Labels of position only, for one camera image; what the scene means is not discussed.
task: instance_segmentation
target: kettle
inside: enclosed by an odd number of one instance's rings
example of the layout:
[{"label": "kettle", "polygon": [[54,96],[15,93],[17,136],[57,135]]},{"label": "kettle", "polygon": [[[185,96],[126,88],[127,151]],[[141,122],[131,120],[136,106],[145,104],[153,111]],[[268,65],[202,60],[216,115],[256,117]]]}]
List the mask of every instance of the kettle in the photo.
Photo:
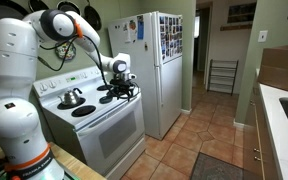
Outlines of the kettle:
[{"label": "kettle", "polygon": [[78,88],[68,90],[66,93],[64,93],[64,99],[62,99],[61,96],[58,96],[61,99],[61,103],[64,105],[77,104],[80,101],[80,97],[75,93],[75,90],[77,90],[80,94],[82,94],[82,91]]}]

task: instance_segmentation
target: refrigerator handle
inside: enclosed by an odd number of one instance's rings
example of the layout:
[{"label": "refrigerator handle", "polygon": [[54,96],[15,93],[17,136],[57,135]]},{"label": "refrigerator handle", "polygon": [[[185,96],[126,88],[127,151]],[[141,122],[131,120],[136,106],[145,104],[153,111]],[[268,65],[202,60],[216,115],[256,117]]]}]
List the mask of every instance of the refrigerator handle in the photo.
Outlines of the refrigerator handle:
[{"label": "refrigerator handle", "polygon": [[163,86],[162,86],[162,74],[161,74],[161,66],[155,66],[156,68],[156,79],[157,79],[157,91],[159,91],[159,103],[161,104],[161,107],[164,106],[163,103]]}]

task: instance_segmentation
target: light switch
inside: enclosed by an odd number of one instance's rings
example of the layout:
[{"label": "light switch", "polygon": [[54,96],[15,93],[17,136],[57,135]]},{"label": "light switch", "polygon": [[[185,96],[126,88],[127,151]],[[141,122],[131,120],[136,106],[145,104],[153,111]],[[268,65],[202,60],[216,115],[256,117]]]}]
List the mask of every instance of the light switch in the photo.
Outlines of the light switch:
[{"label": "light switch", "polygon": [[258,36],[258,42],[265,42],[266,41],[267,32],[268,32],[267,30],[260,31],[260,34]]}]

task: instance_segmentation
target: stove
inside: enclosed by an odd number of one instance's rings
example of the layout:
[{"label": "stove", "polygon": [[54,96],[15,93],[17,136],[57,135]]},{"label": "stove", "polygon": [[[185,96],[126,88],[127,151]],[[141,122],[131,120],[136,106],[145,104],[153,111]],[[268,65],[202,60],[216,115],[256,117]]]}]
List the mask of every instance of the stove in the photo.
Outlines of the stove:
[{"label": "stove", "polygon": [[[96,66],[38,80],[33,88],[55,143],[107,179],[121,178],[145,150],[140,88],[128,97],[106,87]],[[78,102],[62,102],[75,88]]]},{"label": "stove", "polygon": [[[39,80],[33,85],[44,110],[63,119],[75,130],[79,130],[91,121],[96,121],[103,113],[127,101],[127,99],[117,99],[108,95],[109,91],[105,88],[101,73],[96,66]],[[59,96],[62,97],[65,92],[76,87],[82,91],[79,97],[83,102],[65,107],[61,104]]]}]

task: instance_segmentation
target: pot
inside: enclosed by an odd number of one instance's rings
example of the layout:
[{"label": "pot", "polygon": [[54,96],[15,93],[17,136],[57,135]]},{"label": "pot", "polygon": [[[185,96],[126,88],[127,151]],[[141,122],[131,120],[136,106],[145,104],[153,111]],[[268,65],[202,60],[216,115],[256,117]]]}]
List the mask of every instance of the pot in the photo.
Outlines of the pot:
[{"label": "pot", "polygon": [[28,7],[32,12],[49,9],[48,6],[41,0],[29,0]]},{"label": "pot", "polygon": [[75,93],[75,90],[77,90],[80,94],[82,94],[82,91],[78,88],[74,88],[73,90],[69,90],[66,93],[64,93],[64,99],[62,99],[61,96],[58,96],[61,99],[61,103],[64,105],[75,105],[80,101],[80,97]]},{"label": "pot", "polygon": [[100,15],[91,6],[90,1],[87,0],[87,2],[89,5],[84,8],[84,19],[92,26],[95,31],[99,31],[102,28]]},{"label": "pot", "polygon": [[23,19],[28,12],[19,4],[10,0],[0,0],[0,19],[15,18]]},{"label": "pot", "polygon": [[80,9],[77,7],[76,4],[69,2],[69,1],[61,1],[57,4],[57,9],[61,11],[74,11],[77,14],[81,15]]}]

